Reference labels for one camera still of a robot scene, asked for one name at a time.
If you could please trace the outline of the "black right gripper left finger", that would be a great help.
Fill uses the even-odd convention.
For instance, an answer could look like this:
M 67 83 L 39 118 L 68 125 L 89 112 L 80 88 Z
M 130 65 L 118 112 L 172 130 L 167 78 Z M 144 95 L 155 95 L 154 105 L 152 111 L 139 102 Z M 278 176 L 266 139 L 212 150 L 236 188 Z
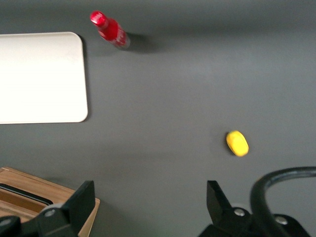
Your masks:
M 23 224 L 24 237 L 77 237 L 95 207 L 93 181 L 85 181 L 61 206 Z

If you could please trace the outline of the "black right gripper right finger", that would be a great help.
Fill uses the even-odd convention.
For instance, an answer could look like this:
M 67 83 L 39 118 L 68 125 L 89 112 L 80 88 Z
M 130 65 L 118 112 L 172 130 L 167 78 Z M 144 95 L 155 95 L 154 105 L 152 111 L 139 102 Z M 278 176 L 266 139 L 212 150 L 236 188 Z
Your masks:
M 207 182 L 206 205 L 212 223 L 201 237 L 254 237 L 252 215 L 244 208 L 233 207 L 217 181 Z

